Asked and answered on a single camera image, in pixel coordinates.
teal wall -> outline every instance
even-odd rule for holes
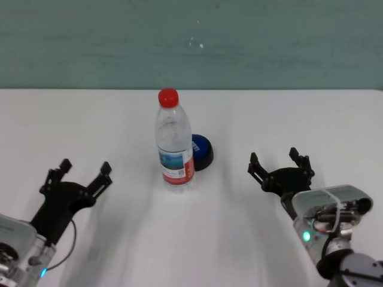
[[[383,88],[383,0],[0,0],[1,88],[165,86]]]

white table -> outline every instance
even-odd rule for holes
[[[313,188],[352,184],[374,199],[352,246],[383,259],[381,91],[181,91],[180,101],[215,159],[174,194],[154,142],[156,91],[0,90],[1,213],[30,220],[65,157],[65,179],[81,184],[104,160],[113,168],[113,185],[74,218],[73,256],[39,287],[326,286],[279,198],[247,173],[253,151],[270,171],[294,166],[291,146],[310,156]]]

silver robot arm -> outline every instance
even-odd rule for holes
[[[56,253],[56,243],[77,211],[91,207],[112,183],[110,165],[105,162],[98,176],[84,187],[74,182],[62,182],[71,168],[64,160],[58,169],[49,170],[40,193],[45,201],[31,222],[0,215],[0,287],[35,287]]]
[[[353,228],[372,208],[372,199],[351,185],[311,190],[309,157],[295,148],[291,159],[298,167],[268,173],[255,153],[248,172],[262,190],[275,193],[293,220],[293,226],[319,274],[328,279],[328,287],[383,286],[383,265],[351,248]]]

plastic bottle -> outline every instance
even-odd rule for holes
[[[161,90],[158,100],[156,142],[163,178],[171,185],[182,186],[194,176],[192,129],[184,109],[178,103],[176,90]]]

blue cap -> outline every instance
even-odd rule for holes
[[[214,158],[210,141],[201,135],[193,135],[193,159],[196,172],[206,169]]]

